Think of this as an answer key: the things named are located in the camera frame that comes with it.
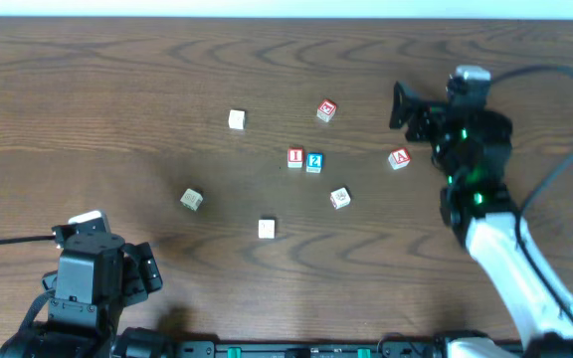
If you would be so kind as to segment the blue number 2 block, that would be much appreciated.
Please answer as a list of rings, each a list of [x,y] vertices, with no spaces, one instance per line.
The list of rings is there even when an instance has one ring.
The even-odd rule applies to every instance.
[[[323,155],[321,153],[308,153],[306,156],[306,171],[318,174],[323,167]]]

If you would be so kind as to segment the red letter I block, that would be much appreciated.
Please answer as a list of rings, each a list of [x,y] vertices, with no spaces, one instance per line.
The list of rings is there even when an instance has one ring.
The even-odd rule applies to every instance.
[[[287,150],[287,167],[301,168],[304,162],[304,150],[302,147],[290,147]]]

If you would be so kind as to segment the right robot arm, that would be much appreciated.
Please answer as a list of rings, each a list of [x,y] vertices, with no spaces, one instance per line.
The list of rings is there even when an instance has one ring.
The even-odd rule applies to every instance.
[[[489,110],[488,80],[454,77],[445,102],[394,86],[390,126],[427,142],[447,178],[440,211],[460,245],[493,283],[526,357],[573,357],[573,295],[532,239],[504,182],[512,122]]]

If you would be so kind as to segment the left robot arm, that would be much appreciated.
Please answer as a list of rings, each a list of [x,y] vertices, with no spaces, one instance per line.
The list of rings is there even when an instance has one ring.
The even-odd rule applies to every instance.
[[[151,246],[127,243],[102,219],[53,228],[63,251],[44,275],[0,357],[172,357],[174,343],[144,328],[117,332],[123,310],[145,301],[163,282]]]

